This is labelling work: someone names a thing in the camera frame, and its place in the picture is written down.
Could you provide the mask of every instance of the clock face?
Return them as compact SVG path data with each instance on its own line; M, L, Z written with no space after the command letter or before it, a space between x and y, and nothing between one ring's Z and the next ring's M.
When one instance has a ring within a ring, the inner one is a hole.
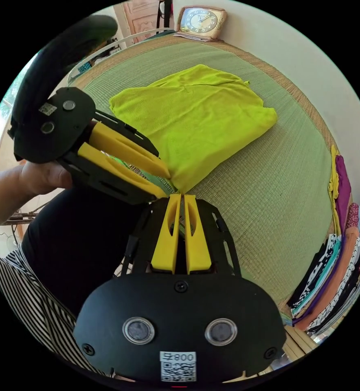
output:
M181 31L205 34L217 27L219 15L207 9L189 8L183 14Z

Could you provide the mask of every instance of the person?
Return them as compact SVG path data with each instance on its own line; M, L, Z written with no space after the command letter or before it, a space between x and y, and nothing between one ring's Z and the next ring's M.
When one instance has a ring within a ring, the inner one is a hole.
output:
M75 187L57 163L27 162L0 173L0 225L56 188L64 190L29 224L18 248L0 257L0 290L31 334L62 361L84 374L115 377L90 365L72 333L89 294L115 278L145 205Z

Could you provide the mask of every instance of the window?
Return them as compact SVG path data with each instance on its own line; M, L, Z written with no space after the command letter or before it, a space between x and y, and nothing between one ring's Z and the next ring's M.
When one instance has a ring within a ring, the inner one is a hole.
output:
M14 79L12 85L8 88L5 96L3 97L0 103L0 142L1 137L4 132L5 126L8 122L9 116L12 112L13 104L16 99L17 91L20 88L21 82L24 79L24 76L31 66L32 62L36 58L37 54L35 54L29 63L21 70L21 72Z

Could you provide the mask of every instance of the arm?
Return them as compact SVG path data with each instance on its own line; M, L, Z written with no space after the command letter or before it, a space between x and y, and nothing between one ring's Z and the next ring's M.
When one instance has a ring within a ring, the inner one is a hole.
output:
M35 196L71 186L70 173L57 163L27 162L0 172L0 225Z

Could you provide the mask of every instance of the yellow cloth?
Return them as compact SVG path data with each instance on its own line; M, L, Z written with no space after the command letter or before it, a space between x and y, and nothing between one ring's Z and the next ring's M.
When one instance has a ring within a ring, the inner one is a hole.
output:
M148 137L186 193L277 121L249 82L206 65L128 88L110 99L116 117Z
M340 223L339 223L339 215L338 211L336 210L336 200L339 196L339 175L336 171L336 156L339 155L339 153L336 150L336 147L332 145L331 147L331 155L332 155L332 170L331 170L331 178L329 180L328 185L328 193L329 193L329 199L331 200L332 205L332 215L334 219L334 229L336 235L341 235L342 231L340 229Z

